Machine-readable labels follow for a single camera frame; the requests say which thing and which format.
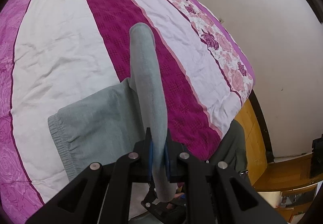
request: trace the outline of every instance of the bedspread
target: bedspread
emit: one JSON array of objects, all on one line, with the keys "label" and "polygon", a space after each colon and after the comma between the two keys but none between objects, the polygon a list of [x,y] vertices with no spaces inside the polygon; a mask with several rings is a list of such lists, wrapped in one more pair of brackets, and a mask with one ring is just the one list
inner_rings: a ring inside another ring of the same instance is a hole
[{"label": "bedspread", "polygon": [[255,78],[197,0],[9,0],[0,12],[0,195],[14,223],[68,183],[47,118],[130,77],[138,22],[155,36],[173,140],[202,160],[217,149]]}]

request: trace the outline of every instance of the white fabric stripe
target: white fabric stripe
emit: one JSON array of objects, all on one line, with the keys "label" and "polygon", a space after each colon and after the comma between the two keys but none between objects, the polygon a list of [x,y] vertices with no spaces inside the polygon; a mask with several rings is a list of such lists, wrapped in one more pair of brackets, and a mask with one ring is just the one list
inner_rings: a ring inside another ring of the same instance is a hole
[{"label": "white fabric stripe", "polygon": [[222,137],[241,108],[239,97],[230,92],[214,58],[191,24],[167,0],[135,0],[179,59],[211,123]]},{"label": "white fabric stripe", "polygon": [[47,118],[119,80],[86,0],[32,0],[15,62],[13,133],[27,174],[47,202],[68,183]]}]

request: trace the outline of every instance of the white wall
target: white wall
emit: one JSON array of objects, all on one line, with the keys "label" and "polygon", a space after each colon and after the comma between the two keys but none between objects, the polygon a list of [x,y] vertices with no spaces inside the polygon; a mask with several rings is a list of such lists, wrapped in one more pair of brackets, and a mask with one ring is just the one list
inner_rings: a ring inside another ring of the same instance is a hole
[{"label": "white wall", "polygon": [[311,152],[323,133],[323,28],[306,0],[199,0],[256,75],[274,156]]}]

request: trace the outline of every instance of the person's leg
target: person's leg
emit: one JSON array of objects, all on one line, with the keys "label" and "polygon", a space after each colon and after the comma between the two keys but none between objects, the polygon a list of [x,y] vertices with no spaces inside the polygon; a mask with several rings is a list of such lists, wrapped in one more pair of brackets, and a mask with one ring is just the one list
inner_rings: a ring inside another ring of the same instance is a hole
[{"label": "person's leg", "polygon": [[243,127],[238,121],[231,122],[228,132],[216,152],[209,159],[210,164],[216,165],[219,161],[225,161],[236,172],[247,169],[247,155]]}]

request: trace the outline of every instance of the metal screw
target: metal screw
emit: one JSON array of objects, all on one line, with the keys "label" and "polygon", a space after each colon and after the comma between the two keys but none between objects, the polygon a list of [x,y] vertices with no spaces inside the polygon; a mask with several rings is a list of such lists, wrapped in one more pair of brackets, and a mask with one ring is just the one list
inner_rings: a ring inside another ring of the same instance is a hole
[{"label": "metal screw", "polygon": [[180,153],[180,158],[181,159],[188,159],[190,157],[190,154],[186,153],[186,152],[182,152]]},{"label": "metal screw", "polygon": [[97,170],[100,168],[100,164],[98,162],[94,162],[90,165],[90,169]]},{"label": "metal screw", "polygon": [[224,161],[220,161],[220,162],[218,163],[218,167],[219,167],[220,169],[226,169],[226,168],[228,167],[228,164],[227,164],[226,162],[224,162]]},{"label": "metal screw", "polygon": [[131,153],[129,153],[128,157],[129,157],[130,159],[136,159],[136,158],[138,158],[138,157],[139,157],[139,155],[138,155],[138,153],[136,153],[136,152],[131,152]]}]

